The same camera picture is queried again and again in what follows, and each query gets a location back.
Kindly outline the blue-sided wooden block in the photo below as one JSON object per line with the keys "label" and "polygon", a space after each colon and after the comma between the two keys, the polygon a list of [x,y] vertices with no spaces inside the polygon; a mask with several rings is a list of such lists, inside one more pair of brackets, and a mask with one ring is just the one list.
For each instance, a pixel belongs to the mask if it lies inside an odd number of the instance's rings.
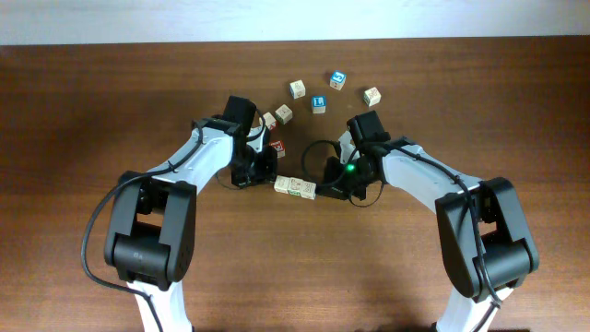
{"label": "blue-sided wooden block", "polygon": [[278,175],[274,182],[274,189],[276,192],[287,194],[289,192],[290,178]]}

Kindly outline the K wooden block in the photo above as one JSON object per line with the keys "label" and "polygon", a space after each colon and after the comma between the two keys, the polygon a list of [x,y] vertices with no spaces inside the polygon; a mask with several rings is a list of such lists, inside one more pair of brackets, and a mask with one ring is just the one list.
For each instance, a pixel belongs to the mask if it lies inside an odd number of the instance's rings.
{"label": "K wooden block", "polygon": [[303,181],[301,183],[300,194],[302,198],[314,200],[316,197],[316,184],[313,182]]}

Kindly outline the green V wooden block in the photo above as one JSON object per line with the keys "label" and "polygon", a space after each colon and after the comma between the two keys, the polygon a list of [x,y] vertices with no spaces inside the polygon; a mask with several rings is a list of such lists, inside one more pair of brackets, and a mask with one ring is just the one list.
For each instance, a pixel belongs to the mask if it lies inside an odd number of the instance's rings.
{"label": "green V wooden block", "polygon": [[296,177],[290,177],[289,178],[288,193],[292,196],[300,196],[302,185],[303,185],[302,179],[299,179]]}

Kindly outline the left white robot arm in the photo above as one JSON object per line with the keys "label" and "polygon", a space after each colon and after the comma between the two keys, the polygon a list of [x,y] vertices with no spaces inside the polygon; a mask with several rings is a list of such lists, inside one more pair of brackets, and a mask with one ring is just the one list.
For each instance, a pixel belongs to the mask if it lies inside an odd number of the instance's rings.
{"label": "left white robot arm", "polygon": [[269,136],[263,125],[206,118],[165,162],[121,176],[110,195],[104,257],[135,295],[146,331],[193,330],[183,278],[195,249],[197,196],[226,167],[240,188],[273,179]]}

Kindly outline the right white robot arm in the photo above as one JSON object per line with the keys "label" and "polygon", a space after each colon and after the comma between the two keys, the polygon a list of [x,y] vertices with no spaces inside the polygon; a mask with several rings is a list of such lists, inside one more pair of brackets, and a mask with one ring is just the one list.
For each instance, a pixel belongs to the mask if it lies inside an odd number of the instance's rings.
{"label": "right white robot arm", "polygon": [[502,303],[537,271],[539,253],[513,184],[465,175],[400,137],[334,142],[319,194],[351,199],[381,182],[416,198],[437,219],[453,288],[433,331],[486,331]]}

